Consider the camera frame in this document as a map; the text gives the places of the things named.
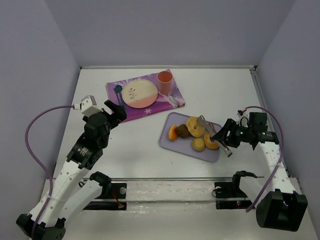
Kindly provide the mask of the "large yellow ring bread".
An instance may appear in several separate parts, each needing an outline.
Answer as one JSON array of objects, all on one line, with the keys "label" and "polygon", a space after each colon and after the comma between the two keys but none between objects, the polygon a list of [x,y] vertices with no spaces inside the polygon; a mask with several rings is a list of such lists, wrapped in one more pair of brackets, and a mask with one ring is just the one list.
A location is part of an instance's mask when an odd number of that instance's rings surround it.
[{"label": "large yellow ring bread", "polygon": [[198,117],[191,116],[187,121],[186,121],[186,127],[189,131],[189,133],[195,137],[195,138],[200,138],[201,136],[204,135],[205,133],[205,128],[197,123]]}]

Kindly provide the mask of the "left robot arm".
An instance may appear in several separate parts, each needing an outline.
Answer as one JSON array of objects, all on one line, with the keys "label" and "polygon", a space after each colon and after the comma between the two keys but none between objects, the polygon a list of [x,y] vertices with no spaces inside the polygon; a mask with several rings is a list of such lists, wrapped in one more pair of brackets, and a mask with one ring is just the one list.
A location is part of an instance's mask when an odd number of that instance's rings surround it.
[{"label": "left robot arm", "polygon": [[29,144],[29,131],[24,140],[27,150],[49,178],[49,189],[39,203],[27,214],[21,214],[16,224],[32,240],[61,240],[70,222],[103,191],[109,191],[112,180],[97,171],[76,190],[103,155],[108,146],[110,132],[126,120],[125,108],[106,100],[104,105],[112,113],[99,108],[92,95],[87,95],[78,104],[70,105],[83,114],[84,132],[71,148],[58,176],[53,178],[48,169],[36,157]]}]

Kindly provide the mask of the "metal serving tongs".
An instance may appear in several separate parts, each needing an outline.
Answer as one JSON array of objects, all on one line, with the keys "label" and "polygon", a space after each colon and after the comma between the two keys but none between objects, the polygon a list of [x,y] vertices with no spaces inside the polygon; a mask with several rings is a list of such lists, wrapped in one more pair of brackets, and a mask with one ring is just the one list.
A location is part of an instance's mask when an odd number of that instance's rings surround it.
[{"label": "metal serving tongs", "polygon": [[[196,122],[198,125],[204,127],[210,133],[210,135],[212,137],[217,133],[214,125],[208,124],[208,122],[206,121],[206,119],[203,115],[200,115]],[[233,154],[232,151],[229,149],[229,147],[224,142],[219,141],[219,144],[222,146],[222,149],[223,149],[225,155],[229,158]]]}]

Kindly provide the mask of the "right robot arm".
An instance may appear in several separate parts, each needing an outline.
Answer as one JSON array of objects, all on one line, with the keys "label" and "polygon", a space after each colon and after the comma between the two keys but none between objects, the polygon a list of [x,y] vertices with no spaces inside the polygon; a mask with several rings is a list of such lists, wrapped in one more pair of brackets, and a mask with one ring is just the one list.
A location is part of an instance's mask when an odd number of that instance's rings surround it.
[{"label": "right robot arm", "polygon": [[252,146],[256,159],[264,171],[263,178],[246,170],[237,171],[231,181],[214,183],[212,195],[217,199],[244,198],[255,209],[261,228],[298,231],[305,215],[308,200],[293,186],[283,163],[277,134],[268,130],[265,112],[238,111],[237,121],[229,118],[214,135],[214,140],[227,147],[238,148],[246,143]]}]

